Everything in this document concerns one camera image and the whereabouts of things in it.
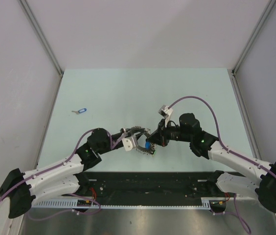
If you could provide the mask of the large metal keyring disc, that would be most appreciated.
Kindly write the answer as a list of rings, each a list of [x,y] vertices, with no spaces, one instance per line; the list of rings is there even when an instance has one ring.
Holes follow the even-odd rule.
[[[152,153],[156,150],[156,145],[151,143],[151,148],[148,150],[145,148],[145,142],[146,142],[146,136],[142,135],[139,139],[137,138],[138,141],[138,146],[136,147],[136,150],[144,155],[151,155]]]

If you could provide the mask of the key with blue tag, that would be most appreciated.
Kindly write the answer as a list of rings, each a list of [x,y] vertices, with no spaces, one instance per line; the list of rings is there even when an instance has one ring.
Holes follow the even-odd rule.
[[[77,110],[77,111],[72,111],[72,112],[75,113],[75,114],[77,114],[77,115],[79,115],[79,114],[82,114],[82,113],[84,113],[86,111],[87,111],[87,109],[83,108],[83,109],[80,109],[80,110]]]

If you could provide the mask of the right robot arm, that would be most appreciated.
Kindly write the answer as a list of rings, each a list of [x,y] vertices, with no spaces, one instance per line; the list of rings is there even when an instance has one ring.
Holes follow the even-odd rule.
[[[179,123],[172,126],[162,119],[146,141],[162,147],[170,141],[189,143],[196,156],[224,164],[240,174],[214,172],[207,184],[210,195],[219,196],[223,192],[240,194],[257,199],[264,208],[276,213],[276,162],[272,164],[235,153],[221,144],[218,137],[202,130],[192,113],[182,114]]]

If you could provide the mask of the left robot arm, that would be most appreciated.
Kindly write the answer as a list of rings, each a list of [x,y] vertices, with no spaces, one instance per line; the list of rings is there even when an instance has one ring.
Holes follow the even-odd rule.
[[[149,129],[140,126],[121,129],[114,135],[103,128],[95,128],[84,135],[87,141],[77,143],[71,155],[62,160],[26,172],[18,168],[9,172],[0,187],[0,204],[6,198],[9,200],[9,218],[17,218],[41,201],[60,195],[87,194],[90,184],[83,172],[100,163],[102,154],[124,148],[152,155],[156,148],[149,142],[145,146],[138,144],[140,137],[150,136]]]

